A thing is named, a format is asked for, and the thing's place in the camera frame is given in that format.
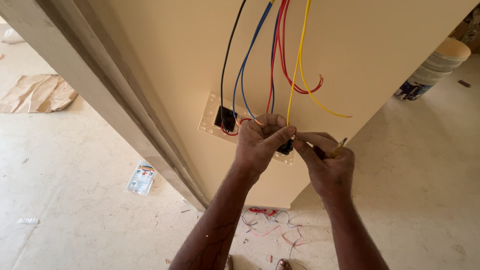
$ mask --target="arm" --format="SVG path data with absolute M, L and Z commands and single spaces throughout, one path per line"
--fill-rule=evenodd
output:
M 336 157 L 326 159 L 338 144 L 329 134 L 297 132 L 296 137 L 298 140 L 293 146 L 305 160 L 312 186 L 322 197 L 332 223 L 340 270 L 388 270 L 353 205 L 355 156 L 352 150 L 343 148 Z
M 193 228 L 170 266 L 178 269 L 223 270 L 248 191 L 267 168 L 273 154 L 296 129 L 277 114 L 242 123 L 235 160 L 205 214 Z

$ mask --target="yellow wire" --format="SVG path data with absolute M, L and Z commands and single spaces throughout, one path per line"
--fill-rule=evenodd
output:
M 301 63 L 301 56 L 302 56 L 302 49 L 303 49 L 303 40 L 305 38 L 305 29 L 307 28 L 307 19 L 308 19 L 308 11 L 310 10 L 310 3 L 311 3 L 312 0 L 307 0 L 307 8 L 305 9 L 305 20 L 303 21 L 303 30 L 302 30 L 302 33 L 301 33 L 301 39 L 300 39 L 300 48 L 299 48 L 299 53 L 297 55 L 297 64 L 295 65 L 295 73 L 293 74 L 293 80 L 292 80 L 292 92 L 290 93 L 290 101 L 288 102 L 288 111 L 287 111 L 287 125 L 288 125 L 288 119 L 290 117 L 290 105 L 292 103 L 292 97 L 293 97 L 293 90 L 294 90 L 294 87 L 295 87 L 295 77 L 297 76 L 297 69 L 298 69 L 298 65 L 300 63 L 300 73 L 301 73 L 301 78 L 303 80 L 303 84 L 305 84 L 305 88 L 307 88 L 307 91 L 308 93 L 310 94 L 310 96 L 312 97 L 312 99 L 320 106 L 322 107 L 322 109 L 326 110 L 327 112 L 333 114 L 333 115 L 336 115 L 336 116 L 340 116 L 340 117 L 351 117 L 351 116 L 346 116 L 346 115 L 343 115 L 343 114 L 338 114 L 338 113 L 334 113 L 332 112 L 331 110 L 325 108 L 322 104 L 320 104 L 316 99 L 315 97 L 312 95 L 312 93 L 310 92 L 310 89 L 308 88 L 308 85 L 307 85 L 307 82 L 305 81 L 305 77 L 303 75 L 303 68 L 302 68 L 302 63 Z

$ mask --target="blue wire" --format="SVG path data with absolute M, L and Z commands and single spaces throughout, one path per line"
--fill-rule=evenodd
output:
M 280 15 L 280 9 L 278 9 L 278 13 L 276 14 L 276 19 L 275 19 L 275 28 L 273 29 L 273 42 L 272 42 L 272 54 L 270 56 L 270 67 L 272 67 L 273 64 L 273 50 L 275 47 L 275 37 L 276 37 L 276 28 L 278 27 L 278 16 Z M 273 113 L 273 105 L 275 104 L 275 86 L 273 83 L 273 78 L 272 78 L 272 110 L 270 113 Z
M 245 212 L 243 213 L 242 217 L 245 216 L 245 213 L 247 213 L 247 211 L 250 210 L 250 208 L 248 208 L 247 210 L 245 210 Z M 277 215 L 275 216 L 275 218 L 273 219 L 273 221 L 270 221 L 270 220 L 268 219 L 267 215 L 266 215 L 263 211 L 262 211 L 262 213 L 263 213 L 263 215 L 265 216 L 265 218 L 267 219 L 267 221 L 268 221 L 269 223 L 275 222 L 276 219 L 277 219 L 277 217 L 278 217 L 281 213 L 286 213 L 286 214 L 288 215 L 287 227 L 289 227 L 289 228 L 295 228 L 295 227 L 300 226 L 300 225 L 295 225 L 295 226 L 293 226 L 293 227 L 290 227 L 290 225 L 289 225 L 289 224 L 290 224 L 290 215 L 289 215 L 288 212 L 286 212 L 286 211 L 280 211 L 280 212 L 278 212 Z M 255 224 L 257 224 L 257 223 L 258 223 L 258 222 L 255 222 L 254 224 L 247 224 L 247 223 L 245 223 L 245 224 L 246 224 L 246 225 L 249 225 L 249 226 L 252 226 L 252 225 L 255 225 Z
M 252 112 L 250 111 L 250 108 L 248 108 L 247 100 L 245 99 L 245 94 L 243 93 L 243 71 L 245 70 L 245 64 L 247 63 L 247 59 L 248 59 L 248 56 L 250 54 L 250 51 L 252 50 L 253 44 L 255 43 L 255 40 L 257 39 L 258 32 L 260 31 L 260 28 L 262 28 L 262 25 L 265 21 L 265 18 L 267 17 L 267 15 L 269 13 L 271 7 L 272 7 L 272 3 L 269 2 L 267 4 L 267 7 L 265 8 L 265 11 L 264 11 L 262 17 L 260 18 L 260 21 L 258 22 L 257 29 L 255 30 L 255 33 L 253 34 L 252 42 L 250 44 L 250 47 L 248 48 L 247 55 L 245 56 L 245 59 L 243 60 L 243 63 L 240 67 L 239 74 L 237 76 L 237 80 L 235 81 L 235 88 L 233 88 L 233 106 L 232 106 L 233 107 L 232 108 L 233 115 L 235 115 L 235 93 L 236 93 L 237 84 L 238 84 L 238 81 L 239 81 L 239 78 L 240 78 L 240 75 L 241 75 L 240 86 L 241 86 L 241 94 L 242 94 L 242 97 L 243 97 L 243 102 L 245 103 L 245 107 L 247 108 L 248 113 L 251 115 L 251 117 L 253 119 L 255 119 Z

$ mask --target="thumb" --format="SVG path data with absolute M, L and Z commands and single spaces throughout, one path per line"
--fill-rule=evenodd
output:
M 283 127 L 282 129 L 273 133 L 273 135 L 265 139 L 265 143 L 267 143 L 271 147 L 274 147 L 275 150 L 277 150 L 277 148 L 290 140 L 290 138 L 293 137 L 296 131 L 297 128 L 292 125 Z
M 311 146 L 302 140 L 296 140 L 293 142 L 293 147 L 300 154 L 301 158 L 305 161 L 307 166 L 310 168 L 312 165 L 323 164 L 323 161 L 317 156 L 315 151 Z

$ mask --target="brown paper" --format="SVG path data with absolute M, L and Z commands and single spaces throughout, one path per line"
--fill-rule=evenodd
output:
M 65 108 L 77 95 L 59 75 L 24 75 L 0 99 L 0 112 L 52 112 Z

